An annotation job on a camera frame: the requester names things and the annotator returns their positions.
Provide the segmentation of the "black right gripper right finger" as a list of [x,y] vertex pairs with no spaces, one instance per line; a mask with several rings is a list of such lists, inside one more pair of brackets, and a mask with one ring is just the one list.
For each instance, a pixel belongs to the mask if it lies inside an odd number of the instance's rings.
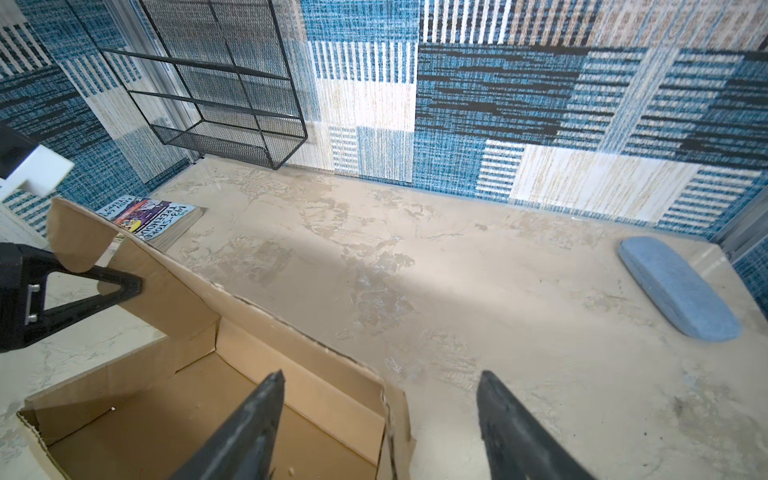
[[594,479],[489,370],[476,403],[493,479]]

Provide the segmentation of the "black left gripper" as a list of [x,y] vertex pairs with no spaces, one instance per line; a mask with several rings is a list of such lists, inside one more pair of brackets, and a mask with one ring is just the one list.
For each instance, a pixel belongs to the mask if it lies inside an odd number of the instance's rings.
[[[48,253],[28,245],[1,244],[1,352],[26,348],[103,310],[138,296],[143,279],[94,266],[73,272],[57,266],[46,273]],[[96,280],[116,287],[108,294],[45,309],[46,278],[51,273]]]

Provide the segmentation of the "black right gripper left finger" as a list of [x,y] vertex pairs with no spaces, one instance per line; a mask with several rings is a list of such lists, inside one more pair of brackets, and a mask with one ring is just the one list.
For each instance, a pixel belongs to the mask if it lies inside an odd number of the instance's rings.
[[269,374],[171,477],[270,479],[284,394],[283,373]]

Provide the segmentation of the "brown cardboard box sheet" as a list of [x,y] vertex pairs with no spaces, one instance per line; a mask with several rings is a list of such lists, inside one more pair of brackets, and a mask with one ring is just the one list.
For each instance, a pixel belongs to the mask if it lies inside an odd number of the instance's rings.
[[126,310],[152,343],[28,397],[19,419],[61,479],[167,479],[271,373],[285,379],[275,479],[406,479],[415,447],[404,392],[376,372],[228,293],[97,214],[63,199],[47,233],[66,268],[141,277]]

